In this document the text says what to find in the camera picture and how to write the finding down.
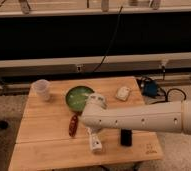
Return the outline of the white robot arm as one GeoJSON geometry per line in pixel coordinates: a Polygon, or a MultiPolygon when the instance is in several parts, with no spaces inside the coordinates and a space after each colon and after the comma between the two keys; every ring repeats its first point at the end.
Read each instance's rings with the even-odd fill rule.
{"type": "Polygon", "coordinates": [[[191,100],[125,108],[106,108],[106,99],[91,94],[80,120],[93,128],[184,133],[191,135],[191,100]]]}

